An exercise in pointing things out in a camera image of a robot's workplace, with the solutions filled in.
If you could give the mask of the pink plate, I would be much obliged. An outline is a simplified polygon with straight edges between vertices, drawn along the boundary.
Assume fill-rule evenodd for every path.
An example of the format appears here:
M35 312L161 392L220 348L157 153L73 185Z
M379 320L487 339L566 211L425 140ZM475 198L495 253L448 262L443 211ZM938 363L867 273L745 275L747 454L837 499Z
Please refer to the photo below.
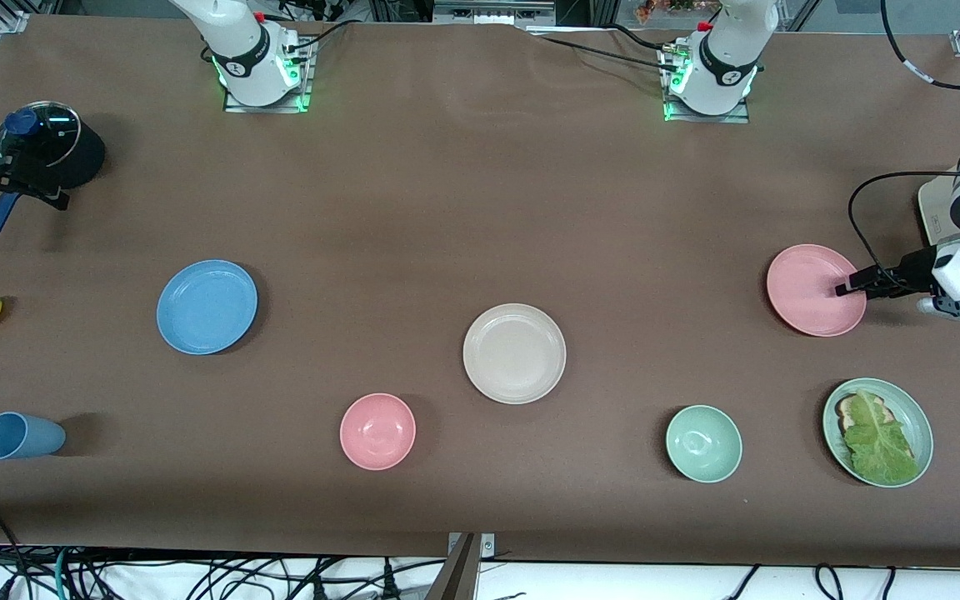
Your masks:
M854 273L853 263L829 247L795 244L770 262L768 300L792 329L810 337L839 337L861 322L868 306L863 292L837 294Z

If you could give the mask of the blue plate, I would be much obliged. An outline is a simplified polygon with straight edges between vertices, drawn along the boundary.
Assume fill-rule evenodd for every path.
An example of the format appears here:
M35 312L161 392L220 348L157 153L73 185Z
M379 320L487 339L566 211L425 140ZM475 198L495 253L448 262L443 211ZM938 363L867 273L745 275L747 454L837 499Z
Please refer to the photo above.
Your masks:
M180 353L220 353L251 329L258 299L254 278L237 263L220 259L191 263L160 293L157 330Z

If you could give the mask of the glass lid blue knob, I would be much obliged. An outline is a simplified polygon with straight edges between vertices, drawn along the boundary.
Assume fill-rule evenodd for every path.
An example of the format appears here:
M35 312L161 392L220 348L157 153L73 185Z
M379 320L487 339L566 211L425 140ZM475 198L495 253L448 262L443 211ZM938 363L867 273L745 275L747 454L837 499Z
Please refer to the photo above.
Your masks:
M81 129L81 119L63 103L28 103L3 119L0 158L27 157L43 166L56 166L76 147Z

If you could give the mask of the beige toaster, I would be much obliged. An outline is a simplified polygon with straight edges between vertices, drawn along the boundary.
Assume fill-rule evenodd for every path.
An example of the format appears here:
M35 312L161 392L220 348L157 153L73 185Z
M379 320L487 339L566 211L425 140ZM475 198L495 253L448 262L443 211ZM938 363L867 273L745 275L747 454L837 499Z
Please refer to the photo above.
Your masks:
M917 212L926 246L960 239L960 229L950 219L954 183L953 176L937 176L917 191Z

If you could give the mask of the toast bread slice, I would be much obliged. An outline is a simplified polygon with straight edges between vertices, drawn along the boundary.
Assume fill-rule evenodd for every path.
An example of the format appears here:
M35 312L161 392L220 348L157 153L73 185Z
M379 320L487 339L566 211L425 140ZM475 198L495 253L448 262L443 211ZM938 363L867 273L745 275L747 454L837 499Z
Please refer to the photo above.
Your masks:
M894 414L885 405L884 399L873 392L858 391L839 400L837 407L839 432L846 434L848 430L858 424L858 415L862 419L869 418L869 422L878 421L888 424L895 421Z

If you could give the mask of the green plate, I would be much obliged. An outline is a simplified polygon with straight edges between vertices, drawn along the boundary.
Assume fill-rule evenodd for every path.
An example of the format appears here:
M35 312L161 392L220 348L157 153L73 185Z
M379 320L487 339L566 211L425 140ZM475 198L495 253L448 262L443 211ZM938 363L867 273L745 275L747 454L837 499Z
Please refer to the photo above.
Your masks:
M906 485L891 487L875 485L875 483L864 481L861 476L851 471L848 448L843 444L843 435L841 434L841 430L839 430L838 415L835 412L835 408L839 400L862 390L884 398L885 403L887 403L887 406L892 410L896 419L902 422L904 434L906 434L912 452L915 457L917 457L919 466L919 475L917 478L906 483ZM925 412L923 412L922 407L918 405L917 400L911 398L901 387L882 379L854 378L838 384L837 387L830 392L829 398L823 405L822 413L820 413L820 429L822 429L824 443L826 443L827 448L829 448L835 460L841 464L843 470L853 475L858 481L867 483L867 485L880 488L902 488L909 486L911 483L917 482L918 479L928 471L931 466L931 460L933 460L933 430L931 430L930 422Z

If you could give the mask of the green lettuce leaf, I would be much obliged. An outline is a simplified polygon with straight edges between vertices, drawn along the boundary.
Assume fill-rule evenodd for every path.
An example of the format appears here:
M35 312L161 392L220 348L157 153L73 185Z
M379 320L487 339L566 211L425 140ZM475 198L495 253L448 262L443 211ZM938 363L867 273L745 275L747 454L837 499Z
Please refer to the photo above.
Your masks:
M851 471L864 481L889 487L906 485L917 478L921 468L904 434L903 423L895 415L895 421L888 424L857 417L857 425L842 435Z

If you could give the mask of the blue cup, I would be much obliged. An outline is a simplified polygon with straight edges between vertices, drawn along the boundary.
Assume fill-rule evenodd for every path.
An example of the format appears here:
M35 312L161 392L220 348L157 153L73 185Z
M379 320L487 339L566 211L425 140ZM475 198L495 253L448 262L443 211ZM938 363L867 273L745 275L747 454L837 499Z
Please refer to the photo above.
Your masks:
M65 441L65 430L50 419L0 413L0 461L48 456L60 451Z

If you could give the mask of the colourful toy food heap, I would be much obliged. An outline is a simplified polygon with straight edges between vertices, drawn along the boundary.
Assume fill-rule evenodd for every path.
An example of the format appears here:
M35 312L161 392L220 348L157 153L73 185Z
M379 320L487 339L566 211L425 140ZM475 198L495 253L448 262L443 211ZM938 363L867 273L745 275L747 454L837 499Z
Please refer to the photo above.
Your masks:
M721 0L633 0L633 15L644 24L653 17L691 17L701 19L712 16L723 7Z

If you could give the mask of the beige plate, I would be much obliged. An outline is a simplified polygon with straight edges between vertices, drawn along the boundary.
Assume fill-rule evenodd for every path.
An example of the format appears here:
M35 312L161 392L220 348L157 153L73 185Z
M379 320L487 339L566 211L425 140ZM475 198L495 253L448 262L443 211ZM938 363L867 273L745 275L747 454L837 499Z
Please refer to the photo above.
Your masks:
M504 303L489 308L466 331L462 361L470 383L502 405L545 398L568 363L563 331L540 308Z

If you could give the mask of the small pink bowl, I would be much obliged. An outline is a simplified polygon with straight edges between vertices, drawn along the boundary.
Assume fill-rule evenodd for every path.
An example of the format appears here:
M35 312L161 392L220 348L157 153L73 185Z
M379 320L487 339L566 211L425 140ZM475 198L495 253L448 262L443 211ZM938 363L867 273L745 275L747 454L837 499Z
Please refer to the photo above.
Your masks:
M339 441L344 456L367 471L396 467L412 451L417 425L404 400L373 392L354 400L342 415Z

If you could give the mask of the dark support beam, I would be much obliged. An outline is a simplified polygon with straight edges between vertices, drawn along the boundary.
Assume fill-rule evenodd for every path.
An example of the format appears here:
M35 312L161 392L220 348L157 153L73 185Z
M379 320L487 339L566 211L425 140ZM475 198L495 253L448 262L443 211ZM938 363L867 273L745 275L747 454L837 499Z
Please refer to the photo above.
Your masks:
M448 557L423 600L475 600L485 542L480 532L455 532Z

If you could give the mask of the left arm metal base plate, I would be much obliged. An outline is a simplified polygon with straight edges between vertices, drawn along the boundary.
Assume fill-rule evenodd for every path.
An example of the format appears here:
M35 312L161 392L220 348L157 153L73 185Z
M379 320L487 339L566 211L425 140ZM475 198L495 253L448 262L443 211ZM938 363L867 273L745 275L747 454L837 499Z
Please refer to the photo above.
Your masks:
M693 47L668 44L657 51L662 73L663 113L666 121L747 124L746 97L758 75L758 65L739 69L717 66L712 72L694 61Z

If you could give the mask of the small metal table bracket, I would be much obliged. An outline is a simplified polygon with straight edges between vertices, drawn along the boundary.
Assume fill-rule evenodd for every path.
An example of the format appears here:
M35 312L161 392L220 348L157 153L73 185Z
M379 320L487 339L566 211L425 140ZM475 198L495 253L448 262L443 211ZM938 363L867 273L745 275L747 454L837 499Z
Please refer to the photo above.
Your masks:
M448 549L447 555L450 556L453 553L454 547L458 542L458 539L462 536L460 532L450 532L448 535ZM483 532L482 534L476 534L475 542L477 546L480 547L480 558L481 559L490 559L495 558L496 553L496 538L494 532Z

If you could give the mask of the grey metal frame bar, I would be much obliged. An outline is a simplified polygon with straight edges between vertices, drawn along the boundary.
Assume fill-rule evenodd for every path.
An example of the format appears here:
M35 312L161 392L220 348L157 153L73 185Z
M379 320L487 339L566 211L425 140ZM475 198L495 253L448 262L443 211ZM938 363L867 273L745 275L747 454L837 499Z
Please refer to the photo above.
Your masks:
M555 27L555 0L433 0L432 23Z

